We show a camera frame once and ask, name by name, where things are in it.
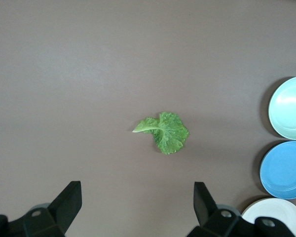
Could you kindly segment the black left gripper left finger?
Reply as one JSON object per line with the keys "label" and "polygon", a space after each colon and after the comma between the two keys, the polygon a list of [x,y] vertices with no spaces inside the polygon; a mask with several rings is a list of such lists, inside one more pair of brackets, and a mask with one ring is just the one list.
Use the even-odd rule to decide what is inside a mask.
{"label": "black left gripper left finger", "polygon": [[81,207],[81,182],[71,181],[51,203],[34,206],[14,221],[0,214],[0,237],[64,237]]}

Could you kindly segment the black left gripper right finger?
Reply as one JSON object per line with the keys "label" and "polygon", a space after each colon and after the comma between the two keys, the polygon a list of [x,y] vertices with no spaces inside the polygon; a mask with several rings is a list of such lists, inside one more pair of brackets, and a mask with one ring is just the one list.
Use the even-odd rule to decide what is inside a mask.
{"label": "black left gripper right finger", "polygon": [[199,225],[188,237],[293,237],[280,220],[259,217],[249,223],[226,208],[218,208],[205,183],[195,182],[193,208]]}

